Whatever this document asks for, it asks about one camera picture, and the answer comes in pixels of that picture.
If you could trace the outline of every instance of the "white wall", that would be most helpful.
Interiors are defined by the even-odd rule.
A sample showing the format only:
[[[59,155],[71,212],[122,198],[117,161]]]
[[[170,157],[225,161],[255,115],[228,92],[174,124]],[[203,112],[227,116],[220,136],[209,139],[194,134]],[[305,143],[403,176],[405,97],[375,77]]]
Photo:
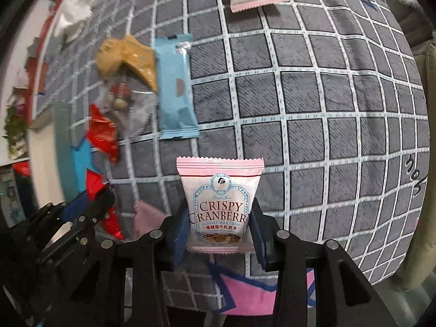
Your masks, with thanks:
[[[55,125],[51,119],[40,129],[28,131],[32,183],[39,207],[65,200],[57,166]]]
[[[7,100],[12,93],[17,72],[24,67],[27,59],[27,47],[41,33],[45,20],[49,15],[50,0],[35,0],[26,17],[17,30],[8,56],[1,65],[0,80],[0,166],[9,162],[7,142],[4,136],[4,119],[6,117]]]

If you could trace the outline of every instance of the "light blue snack wrapper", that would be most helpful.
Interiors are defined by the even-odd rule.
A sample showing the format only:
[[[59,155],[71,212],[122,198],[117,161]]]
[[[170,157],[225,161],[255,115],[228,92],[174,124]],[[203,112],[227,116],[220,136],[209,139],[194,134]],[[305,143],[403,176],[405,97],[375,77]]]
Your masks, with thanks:
[[[191,34],[156,38],[160,139],[197,138],[200,134],[189,93],[192,40]]]

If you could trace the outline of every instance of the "gray checkered fabric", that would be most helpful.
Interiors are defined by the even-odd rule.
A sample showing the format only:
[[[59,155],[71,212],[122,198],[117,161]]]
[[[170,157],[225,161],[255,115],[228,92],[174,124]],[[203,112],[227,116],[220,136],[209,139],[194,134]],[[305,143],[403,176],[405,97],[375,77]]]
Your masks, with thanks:
[[[126,237],[134,201],[167,214],[184,198],[177,156],[265,160],[257,198],[301,239],[338,240],[371,283],[404,259],[429,164],[426,103],[411,51],[384,0],[290,0],[232,14],[229,0],[98,0],[80,37],[51,40],[38,111],[72,104],[86,131],[101,80],[93,61],[106,37],[192,33],[192,100],[199,138],[159,140],[158,114],[119,141],[121,158],[95,166],[114,185]],[[146,88],[128,75],[133,89]],[[275,284],[253,254],[188,255],[164,275],[169,305],[215,310],[224,302],[205,261]]]

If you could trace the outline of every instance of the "green plant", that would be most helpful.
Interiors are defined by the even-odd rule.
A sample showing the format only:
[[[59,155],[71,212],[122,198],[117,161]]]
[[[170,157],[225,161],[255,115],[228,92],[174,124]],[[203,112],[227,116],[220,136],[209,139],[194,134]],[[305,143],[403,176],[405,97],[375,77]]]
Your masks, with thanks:
[[[3,137],[7,140],[10,153],[18,150],[16,146],[25,138],[26,130],[26,117],[18,115],[14,105],[9,106],[7,108],[6,119],[4,120],[5,136]]]

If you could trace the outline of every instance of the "cartoon face logo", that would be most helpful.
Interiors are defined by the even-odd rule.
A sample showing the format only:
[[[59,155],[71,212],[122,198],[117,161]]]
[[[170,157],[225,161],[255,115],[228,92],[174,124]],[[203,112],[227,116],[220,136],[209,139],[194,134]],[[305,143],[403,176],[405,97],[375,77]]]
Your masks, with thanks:
[[[211,178],[212,190],[219,195],[226,194],[230,190],[231,186],[231,178],[224,173],[217,173]]]

